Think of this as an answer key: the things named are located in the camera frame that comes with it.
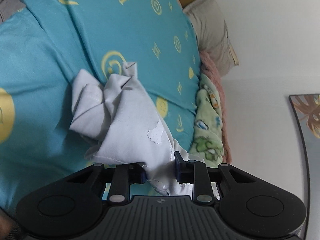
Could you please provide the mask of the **white t-shirt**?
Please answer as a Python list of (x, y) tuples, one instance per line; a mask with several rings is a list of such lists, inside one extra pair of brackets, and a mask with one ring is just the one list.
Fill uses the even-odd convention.
[(73, 82), (70, 129), (91, 143), (85, 157), (96, 163), (139, 163), (158, 194), (191, 195), (189, 183), (175, 179), (174, 153), (184, 160), (203, 160), (189, 154), (172, 136), (138, 79), (135, 62), (124, 62), (121, 74), (112, 74), (102, 85), (86, 70)]

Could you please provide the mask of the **green cartoon fleece blanket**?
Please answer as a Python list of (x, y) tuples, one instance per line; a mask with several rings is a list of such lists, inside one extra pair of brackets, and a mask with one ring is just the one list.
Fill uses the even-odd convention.
[(217, 168), (223, 162), (225, 151), (222, 144), (222, 121), (214, 90), (208, 77), (201, 74), (196, 94), (194, 136), (189, 154), (203, 160), (208, 167)]

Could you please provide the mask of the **pink fuzzy blanket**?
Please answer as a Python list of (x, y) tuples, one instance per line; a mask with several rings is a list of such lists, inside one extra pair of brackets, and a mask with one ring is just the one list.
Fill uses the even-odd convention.
[(231, 155), (231, 149), (229, 146), (229, 141), (228, 141), (228, 135), (227, 135), (227, 112), (226, 112), (226, 96), (223, 90), (222, 86), (222, 79), (220, 76), (220, 73), (216, 67), (216, 64), (214, 61), (210, 58), (210, 55), (205, 52), (201, 51), (200, 52), (200, 59), (201, 59), (201, 73), (204, 74), (208, 79), (211, 81), (211, 83), (214, 85), (215, 90), (214, 92), (216, 93), (216, 100), (217, 100), (217, 105), (219, 106), (220, 110), (220, 118), (222, 121), (222, 144), (224, 148), (224, 156), (223, 156), (223, 162), (231, 164), (232, 162), (232, 155)]

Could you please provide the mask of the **grey pillow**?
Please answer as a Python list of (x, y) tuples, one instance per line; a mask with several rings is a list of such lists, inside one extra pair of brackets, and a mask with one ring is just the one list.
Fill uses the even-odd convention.
[(195, 0), (183, 12), (189, 17), (200, 51), (205, 51), (221, 76), (239, 64), (230, 42), (227, 23), (216, 0)]

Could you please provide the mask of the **teal patterned bed sheet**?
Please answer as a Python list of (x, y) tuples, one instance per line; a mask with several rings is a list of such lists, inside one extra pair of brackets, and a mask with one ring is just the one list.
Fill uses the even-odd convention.
[(178, 0), (20, 0), (1, 24), (1, 208), (83, 169), (88, 143), (69, 129), (72, 83), (101, 83), (136, 62), (173, 137), (193, 140), (201, 60)]

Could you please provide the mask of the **framed leaf wall picture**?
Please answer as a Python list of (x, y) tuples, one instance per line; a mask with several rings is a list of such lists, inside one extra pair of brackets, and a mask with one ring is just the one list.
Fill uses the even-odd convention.
[(305, 239), (319, 239), (319, 94), (289, 96), (302, 140), (306, 166)]

